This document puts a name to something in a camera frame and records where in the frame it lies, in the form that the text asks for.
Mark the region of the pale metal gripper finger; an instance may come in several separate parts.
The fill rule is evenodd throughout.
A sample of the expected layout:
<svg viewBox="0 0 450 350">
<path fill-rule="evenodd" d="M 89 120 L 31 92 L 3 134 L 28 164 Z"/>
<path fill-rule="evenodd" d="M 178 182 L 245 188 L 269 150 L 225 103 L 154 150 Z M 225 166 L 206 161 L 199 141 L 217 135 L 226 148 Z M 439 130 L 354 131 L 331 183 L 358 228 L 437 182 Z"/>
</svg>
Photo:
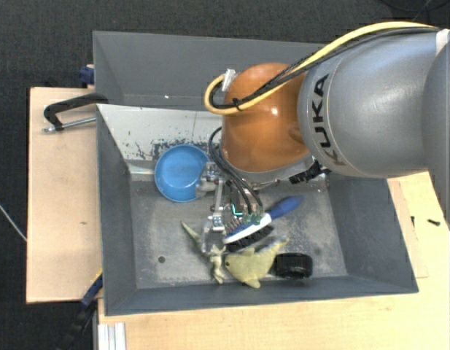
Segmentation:
<svg viewBox="0 0 450 350">
<path fill-rule="evenodd" d="M 221 216 L 213 216 L 212 217 L 212 228 L 211 228 L 211 238 L 212 244 L 215 245 L 218 249 L 224 247 L 222 242 L 223 238 L 226 236 L 225 225 L 222 221 Z"/>
<path fill-rule="evenodd" d="M 207 221 L 203 224 L 202 231 L 201 251 L 203 253 L 210 253 L 213 251 L 213 245 L 217 236 L 213 215 L 207 217 Z"/>
</svg>

